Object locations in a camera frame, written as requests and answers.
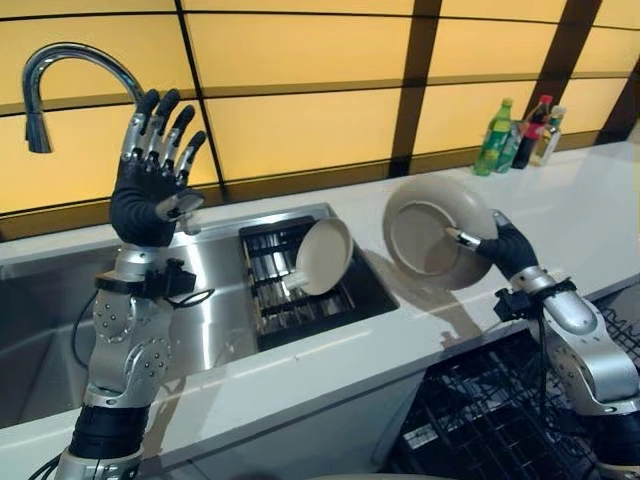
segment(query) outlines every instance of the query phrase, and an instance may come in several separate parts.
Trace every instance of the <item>chrome faucet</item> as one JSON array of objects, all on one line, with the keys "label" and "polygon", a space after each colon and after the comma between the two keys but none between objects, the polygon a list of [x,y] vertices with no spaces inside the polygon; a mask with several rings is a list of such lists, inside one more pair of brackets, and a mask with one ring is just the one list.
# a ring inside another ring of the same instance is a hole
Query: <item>chrome faucet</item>
[{"label": "chrome faucet", "polygon": [[22,95],[27,114],[26,140],[29,142],[31,152],[51,153],[49,136],[42,116],[40,79],[49,65],[63,58],[81,58],[106,68],[120,80],[136,104],[144,96],[142,87],[131,72],[102,50],[82,43],[64,42],[46,45],[31,55],[22,71]]}]

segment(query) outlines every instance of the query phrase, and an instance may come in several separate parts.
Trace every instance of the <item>dark wall trim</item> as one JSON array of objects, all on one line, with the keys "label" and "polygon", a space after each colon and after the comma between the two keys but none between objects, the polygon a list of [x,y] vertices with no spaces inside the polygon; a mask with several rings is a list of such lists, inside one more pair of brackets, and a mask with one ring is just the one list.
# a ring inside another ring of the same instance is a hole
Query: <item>dark wall trim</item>
[{"label": "dark wall trim", "polygon": [[561,150],[573,150],[574,148],[591,147],[596,141],[598,131],[565,133],[560,137],[556,152]]},{"label": "dark wall trim", "polygon": [[[218,185],[194,189],[204,195],[206,206],[223,203]],[[109,204],[109,199],[101,199],[0,216],[0,241],[109,223]]]},{"label": "dark wall trim", "polygon": [[234,181],[227,184],[227,190],[231,202],[245,202],[324,188],[343,187],[386,179],[390,163],[390,160],[381,160],[345,167]]},{"label": "dark wall trim", "polygon": [[213,129],[211,128],[211,122],[209,121],[209,113],[207,112],[207,106],[204,103],[204,94],[202,93],[202,86],[200,85],[200,78],[198,77],[198,67],[196,65],[195,56],[193,55],[193,47],[191,46],[191,40],[189,38],[189,28],[185,20],[184,11],[182,9],[181,0],[174,0],[176,6],[176,12],[178,13],[178,21],[180,22],[180,31],[182,32],[182,39],[184,41],[184,48],[187,53],[187,59],[189,60],[189,68],[191,69],[191,76],[193,77],[193,85],[196,90],[196,97],[198,98],[198,104],[202,111],[202,118],[204,120],[204,128],[206,130],[207,139],[209,140],[209,147],[211,148],[211,156],[213,157],[213,164],[216,169],[216,175],[218,176],[218,182],[220,185],[220,191],[222,197],[225,197],[224,175],[222,175],[222,166],[220,158],[218,156],[218,150],[216,148],[215,139],[213,137]]},{"label": "dark wall trim", "polygon": [[[563,135],[556,150],[590,147],[598,131]],[[409,174],[472,165],[479,146],[419,154],[412,157]],[[226,197],[218,184],[193,187],[205,197],[204,206],[335,188],[388,178],[392,159],[379,160],[321,170],[308,170],[287,175],[261,177],[229,182]],[[0,215],[0,241],[17,240],[34,235],[55,233],[109,222],[109,199],[74,202],[45,209],[21,210]]]},{"label": "dark wall trim", "polygon": [[[382,18],[442,18],[446,20],[486,20],[490,22],[515,22],[515,23],[538,23],[543,25],[557,25],[562,23],[547,20],[527,20],[523,18],[492,18],[492,17],[466,17],[466,16],[438,16],[435,14],[402,14],[402,13],[366,13],[366,12],[300,12],[291,10],[182,10],[189,15],[209,14],[209,15],[301,15],[301,16],[334,16],[334,17],[382,17]],[[117,17],[135,15],[175,15],[175,10],[135,10],[124,12],[80,12],[80,13],[51,13],[45,15],[21,15],[16,17],[0,17],[0,22],[19,22],[23,20],[47,20],[57,18],[84,18],[84,17]],[[611,30],[638,31],[632,27],[614,27],[610,25],[594,25],[598,28],[608,28]]]},{"label": "dark wall trim", "polygon": [[[438,87],[446,85],[470,85],[482,83],[531,82],[538,78],[537,73],[495,74],[495,75],[459,75],[452,77],[430,77],[421,79],[383,79],[354,80],[344,82],[292,83],[280,85],[239,85],[234,87],[202,87],[204,100],[217,98],[246,98],[285,95],[304,95],[313,93],[360,92],[367,90],[393,90],[398,88]],[[611,79],[628,78],[628,72],[582,72],[571,75],[572,79]],[[555,80],[568,81],[568,77]],[[195,89],[180,90],[182,100],[199,100]],[[126,93],[114,93],[76,98],[60,98],[43,101],[43,111],[61,112],[95,107],[117,107],[131,105]],[[0,105],[0,118],[24,115],[22,103]]]},{"label": "dark wall trim", "polygon": [[640,60],[636,62],[618,101],[596,138],[596,145],[626,140],[640,113]]},{"label": "dark wall trim", "polygon": [[535,108],[540,95],[553,95],[554,105],[560,102],[601,3],[602,0],[567,0],[525,115]]},{"label": "dark wall trim", "polygon": [[431,54],[438,29],[441,0],[415,0],[404,67],[404,84],[398,103],[398,116],[391,147],[389,177],[409,173],[409,163],[418,132],[424,91],[429,77]]}]

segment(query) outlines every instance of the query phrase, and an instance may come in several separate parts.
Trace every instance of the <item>wire rack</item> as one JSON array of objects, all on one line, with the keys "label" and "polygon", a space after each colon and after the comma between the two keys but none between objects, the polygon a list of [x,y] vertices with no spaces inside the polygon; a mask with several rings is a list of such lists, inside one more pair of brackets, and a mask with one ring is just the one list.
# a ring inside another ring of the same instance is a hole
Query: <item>wire rack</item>
[{"label": "wire rack", "polygon": [[300,244],[315,223],[305,216],[240,230],[261,351],[398,308],[357,245],[328,292],[287,289],[283,278],[295,271]]},{"label": "wire rack", "polygon": [[300,243],[313,224],[312,218],[303,219],[275,232],[242,238],[259,335],[354,309],[353,301],[340,284],[313,297],[300,289],[288,290],[284,284],[284,276],[295,271]]},{"label": "wire rack", "polygon": [[[611,337],[640,361],[640,332],[603,310]],[[527,331],[427,370],[385,471],[476,479],[595,479],[595,458],[559,379],[539,414],[539,346]]]}]

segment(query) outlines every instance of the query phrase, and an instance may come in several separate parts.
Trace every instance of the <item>stainless steel sink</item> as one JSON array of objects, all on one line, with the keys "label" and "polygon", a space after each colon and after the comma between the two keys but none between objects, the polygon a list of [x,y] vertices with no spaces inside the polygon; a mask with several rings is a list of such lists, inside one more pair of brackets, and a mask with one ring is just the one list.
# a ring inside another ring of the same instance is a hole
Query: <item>stainless steel sink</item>
[{"label": "stainless steel sink", "polygon": [[[176,235],[168,255],[183,259],[185,268],[197,274],[198,290],[215,288],[215,293],[199,306],[176,311],[169,379],[258,351],[255,304],[239,230],[332,215],[328,205],[312,205],[214,223],[195,237]],[[117,247],[0,269],[0,428],[80,406],[86,373],[71,354],[72,325],[94,292],[94,275],[112,268]],[[363,311],[366,316],[380,313],[375,308]],[[88,309],[77,335],[81,358],[88,360],[93,342]]]}]

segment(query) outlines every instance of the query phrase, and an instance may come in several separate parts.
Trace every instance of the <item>white plate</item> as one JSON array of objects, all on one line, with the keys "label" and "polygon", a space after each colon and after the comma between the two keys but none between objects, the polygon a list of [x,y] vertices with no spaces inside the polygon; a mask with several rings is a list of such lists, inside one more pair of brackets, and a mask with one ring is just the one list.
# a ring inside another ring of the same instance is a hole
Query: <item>white plate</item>
[{"label": "white plate", "polygon": [[340,281],[352,255],[353,239],[345,223],[338,218],[320,220],[302,239],[296,271],[284,277],[284,283],[289,290],[322,295]]},{"label": "white plate", "polygon": [[482,198],[438,175],[417,177],[391,195],[384,213],[384,239],[396,264],[423,286],[457,290],[473,285],[491,262],[455,243],[446,227],[497,238]]}]

